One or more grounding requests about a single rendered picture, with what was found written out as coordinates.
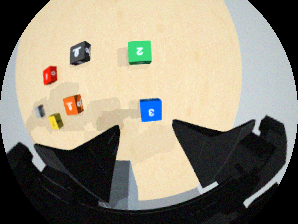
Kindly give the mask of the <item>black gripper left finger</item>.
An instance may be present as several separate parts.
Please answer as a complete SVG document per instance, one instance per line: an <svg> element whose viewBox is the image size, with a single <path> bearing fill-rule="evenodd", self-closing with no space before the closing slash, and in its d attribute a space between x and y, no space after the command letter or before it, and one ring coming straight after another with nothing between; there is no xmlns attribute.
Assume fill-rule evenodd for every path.
<svg viewBox="0 0 298 224"><path fill-rule="evenodd" d="M33 148L39 153L44 164L51 165L56 171L67 173L86 192L100 198L98 202L108 204L120 136L121 131L117 124L74 149L65 151L37 143Z"/></svg>

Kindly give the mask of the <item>orange block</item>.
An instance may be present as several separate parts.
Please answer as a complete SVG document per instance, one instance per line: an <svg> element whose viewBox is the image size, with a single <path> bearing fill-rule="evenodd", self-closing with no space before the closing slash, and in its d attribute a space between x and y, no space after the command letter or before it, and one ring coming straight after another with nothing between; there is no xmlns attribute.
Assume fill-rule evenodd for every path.
<svg viewBox="0 0 298 224"><path fill-rule="evenodd" d="M81 95L64 97L63 101L65 111L67 111L67 116L80 115L80 113L84 111L84 107L82 107Z"/></svg>

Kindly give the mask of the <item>yellow block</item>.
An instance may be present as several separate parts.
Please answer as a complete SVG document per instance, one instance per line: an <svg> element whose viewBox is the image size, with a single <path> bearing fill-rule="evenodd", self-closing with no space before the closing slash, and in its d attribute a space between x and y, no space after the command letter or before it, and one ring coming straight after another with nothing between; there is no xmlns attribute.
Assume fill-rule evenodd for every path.
<svg viewBox="0 0 298 224"><path fill-rule="evenodd" d="M61 120L60 113L53 113L48 116L49 123L51 123L53 129L59 129L64 127L63 120Z"/></svg>

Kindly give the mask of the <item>green block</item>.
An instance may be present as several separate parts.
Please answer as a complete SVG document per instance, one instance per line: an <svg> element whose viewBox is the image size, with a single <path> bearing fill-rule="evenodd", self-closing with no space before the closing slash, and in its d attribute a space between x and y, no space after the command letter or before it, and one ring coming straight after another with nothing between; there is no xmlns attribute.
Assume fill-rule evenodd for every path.
<svg viewBox="0 0 298 224"><path fill-rule="evenodd" d="M150 64L153 61L152 40L128 41L130 65Z"/></svg>

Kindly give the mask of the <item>red block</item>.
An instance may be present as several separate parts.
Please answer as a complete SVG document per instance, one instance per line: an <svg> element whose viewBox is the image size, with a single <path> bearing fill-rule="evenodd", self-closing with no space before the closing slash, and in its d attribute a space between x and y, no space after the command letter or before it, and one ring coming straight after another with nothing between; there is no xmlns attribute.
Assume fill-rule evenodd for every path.
<svg viewBox="0 0 298 224"><path fill-rule="evenodd" d="M44 69L44 71L43 71L44 80L43 81L44 81L45 85L55 83L55 81L57 80L56 69L57 69L56 65L55 65L55 67L53 67L53 65L51 65L51 67Z"/></svg>

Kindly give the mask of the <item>blue block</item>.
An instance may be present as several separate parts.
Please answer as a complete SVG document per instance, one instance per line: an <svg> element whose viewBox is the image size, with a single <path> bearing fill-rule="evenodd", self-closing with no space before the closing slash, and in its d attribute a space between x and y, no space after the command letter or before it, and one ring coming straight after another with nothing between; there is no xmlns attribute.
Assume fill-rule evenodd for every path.
<svg viewBox="0 0 298 224"><path fill-rule="evenodd" d="M153 99L140 99L141 123L145 121L162 120L162 100L160 97Z"/></svg>

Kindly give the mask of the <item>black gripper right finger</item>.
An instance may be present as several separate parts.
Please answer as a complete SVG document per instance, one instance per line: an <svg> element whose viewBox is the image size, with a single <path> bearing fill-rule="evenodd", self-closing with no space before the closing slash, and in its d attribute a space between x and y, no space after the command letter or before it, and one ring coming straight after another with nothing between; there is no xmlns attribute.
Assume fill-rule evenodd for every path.
<svg viewBox="0 0 298 224"><path fill-rule="evenodd" d="M255 119L225 132L204 128L188 121L172 120L178 143L188 157L202 188L216 183L214 179L229 161L235 145L253 131L254 127Z"/></svg>

